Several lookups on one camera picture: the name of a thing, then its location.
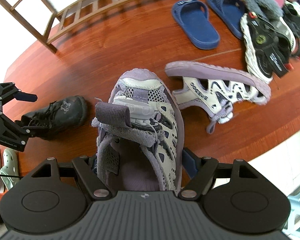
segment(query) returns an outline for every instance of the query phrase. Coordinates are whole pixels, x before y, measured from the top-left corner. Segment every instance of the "yellow round logo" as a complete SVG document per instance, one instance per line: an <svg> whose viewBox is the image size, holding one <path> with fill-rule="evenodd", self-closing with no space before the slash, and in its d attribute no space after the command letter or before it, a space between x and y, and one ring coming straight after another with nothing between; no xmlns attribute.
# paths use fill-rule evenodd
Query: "yellow round logo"
<svg viewBox="0 0 300 240"><path fill-rule="evenodd" d="M264 35L259 35L257 38L256 38L256 42L258 44L264 44L266 42L266 36Z"/></svg>

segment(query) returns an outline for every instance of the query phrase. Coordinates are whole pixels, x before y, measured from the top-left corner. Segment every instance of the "black cable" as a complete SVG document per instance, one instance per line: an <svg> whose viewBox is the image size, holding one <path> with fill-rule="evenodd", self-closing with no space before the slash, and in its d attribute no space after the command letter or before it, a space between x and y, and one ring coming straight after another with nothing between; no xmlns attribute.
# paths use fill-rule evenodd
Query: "black cable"
<svg viewBox="0 0 300 240"><path fill-rule="evenodd" d="M0 174L0 177L22 179L24 176L14 176L14 175L2 175L2 174Z"/></svg>

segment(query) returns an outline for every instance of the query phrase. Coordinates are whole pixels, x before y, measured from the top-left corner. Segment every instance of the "metal bolt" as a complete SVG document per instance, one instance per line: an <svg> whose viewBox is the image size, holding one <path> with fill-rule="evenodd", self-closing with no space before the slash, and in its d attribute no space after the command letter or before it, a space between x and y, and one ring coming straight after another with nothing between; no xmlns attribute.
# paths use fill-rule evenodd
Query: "metal bolt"
<svg viewBox="0 0 300 240"><path fill-rule="evenodd" d="M181 192L181 196L185 197L185 198L193 198L197 195L197 193L194 190L184 190Z"/></svg>
<svg viewBox="0 0 300 240"><path fill-rule="evenodd" d="M106 189L97 189L93 192L93 194L96 196L96 197L106 197L109 195L109 191L107 191Z"/></svg>

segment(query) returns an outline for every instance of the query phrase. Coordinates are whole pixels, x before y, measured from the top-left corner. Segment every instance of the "purple and white sneaker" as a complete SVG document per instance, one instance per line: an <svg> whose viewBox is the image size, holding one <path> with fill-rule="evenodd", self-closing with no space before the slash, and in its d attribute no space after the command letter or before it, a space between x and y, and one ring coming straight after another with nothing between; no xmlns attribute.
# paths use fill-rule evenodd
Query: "purple and white sneaker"
<svg viewBox="0 0 300 240"><path fill-rule="evenodd" d="M93 170L110 189L180 191L183 120L154 73L125 72L109 102L97 103L92 126L99 131Z"/></svg>
<svg viewBox="0 0 300 240"><path fill-rule="evenodd" d="M209 115L207 133L216 123L233 117L233 103L250 101L265 105L271 96L270 87L261 79L241 70L193 61L175 61L165 67L168 76L183 79L183 89L172 91L179 109L199 106Z"/></svg>

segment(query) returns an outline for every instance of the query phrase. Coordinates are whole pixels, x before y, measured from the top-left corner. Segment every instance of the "blue slide sandal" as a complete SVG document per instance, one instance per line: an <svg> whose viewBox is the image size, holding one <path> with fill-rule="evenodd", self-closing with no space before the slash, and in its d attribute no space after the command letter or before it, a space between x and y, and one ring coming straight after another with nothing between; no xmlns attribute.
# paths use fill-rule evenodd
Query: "blue slide sandal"
<svg viewBox="0 0 300 240"><path fill-rule="evenodd" d="M214 49L220 36L209 22L208 7L198 0L181 0L172 7L172 16L199 49Z"/></svg>
<svg viewBox="0 0 300 240"><path fill-rule="evenodd" d="M243 39L240 19L245 13L245 5L241 0L207 0L212 10L225 22L234 36Z"/></svg>

